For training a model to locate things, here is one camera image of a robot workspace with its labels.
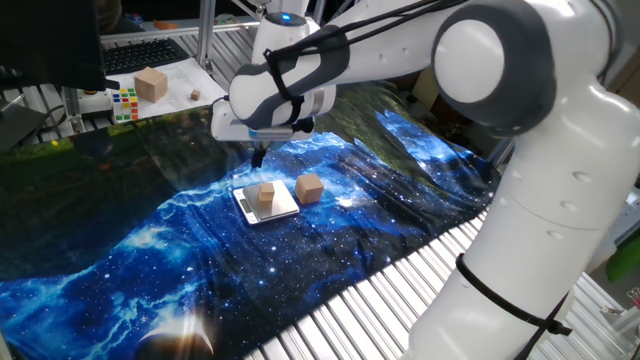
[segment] computer monitor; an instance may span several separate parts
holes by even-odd
[[[0,65],[42,83],[104,90],[95,0],[0,0]]]

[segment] keyboard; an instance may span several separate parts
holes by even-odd
[[[104,50],[103,57],[107,75],[118,75],[172,64],[189,55],[175,41],[164,39]]]

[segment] rubik's cube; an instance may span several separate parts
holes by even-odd
[[[138,120],[138,95],[135,89],[112,93],[113,117],[117,123]]]

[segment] black strap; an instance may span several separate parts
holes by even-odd
[[[538,329],[538,331],[536,331],[536,333],[533,334],[533,337],[529,340],[527,345],[525,345],[525,347],[522,349],[522,351],[520,351],[518,356],[516,356],[513,360],[527,360],[527,358],[529,357],[529,355],[533,351],[533,348],[535,348],[535,346],[538,343],[538,341],[540,341],[540,338],[542,337],[542,335],[544,335],[544,332],[547,331],[549,329],[549,327],[551,327],[554,323],[557,322],[555,320],[555,317],[560,312],[560,309],[562,309],[562,305],[564,304],[564,302],[566,300],[567,300],[567,296],[565,295],[565,297],[562,298],[562,301],[560,301],[560,303],[558,305],[556,305],[555,309],[553,309],[551,314],[549,314],[547,319],[544,321],[545,322],[545,326],[540,327]]]
[[[569,334],[571,334],[573,330],[565,327],[559,321],[556,321],[553,318],[551,320],[541,319],[535,315],[529,314],[528,312],[513,305],[512,303],[507,301],[505,298],[495,293],[487,285],[485,285],[482,281],[480,281],[480,279],[478,279],[478,277],[475,276],[471,272],[471,270],[469,270],[467,265],[464,263],[463,257],[464,257],[464,254],[460,254],[460,256],[458,256],[458,258],[456,259],[456,266],[458,268],[458,271],[460,271],[460,274],[462,274],[462,276],[464,276],[464,278],[467,279],[467,281],[469,281],[471,285],[473,285],[473,287],[476,288],[476,290],[482,293],[482,295],[484,295],[487,299],[491,300],[494,304],[500,306],[504,311],[517,317],[518,319],[524,322],[527,322],[531,325],[534,325],[536,327],[539,327],[543,333],[544,331],[548,330],[552,334],[561,334],[565,336],[568,336]]]
[[[286,101],[291,101],[291,105],[293,106],[293,110],[291,110],[291,117],[289,117],[289,120],[285,123],[285,125],[291,125],[298,120],[298,117],[300,116],[302,103],[304,103],[304,96],[291,95],[289,89],[287,89],[284,84],[284,80],[282,80],[282,73],[280,72],[280,67],[278,67],[278,60],[271,50],[265,50],[264,57],[267,59],[267,64],[269,64],[269,69],[271,70],[271,76],[273,76],[273,81],[278,87],[280,96],[282,96]]]

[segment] galaxy print cloth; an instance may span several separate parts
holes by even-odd
[[[0,283],[6,339],[32,360],[126,360],[144,358],[150,342],[197,333],[200,343],[189,344],[240,358],[490,202],[488,164],[399,115],[378,118],[431,186],[357,140],[324,133],[288,143],[259,171],[246,163],[178,193],[83,271]],[[248,226],[232,190],[283,180],[293,194],[298,175],[313,172],[325,185],[319,203]]]

